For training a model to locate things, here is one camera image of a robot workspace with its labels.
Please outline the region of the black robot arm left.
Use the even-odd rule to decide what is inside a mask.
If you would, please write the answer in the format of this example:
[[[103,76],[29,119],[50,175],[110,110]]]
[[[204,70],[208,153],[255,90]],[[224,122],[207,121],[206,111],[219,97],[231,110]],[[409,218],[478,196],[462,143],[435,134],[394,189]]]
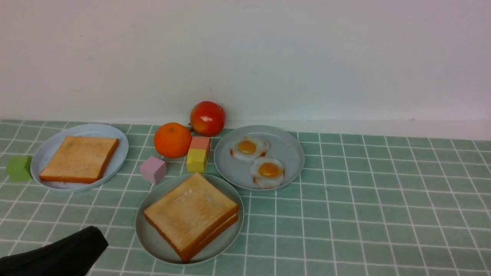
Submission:
[[[59,241],[0,259],[2,276],[86,276],[109,246],[100,229],[89,226]]]

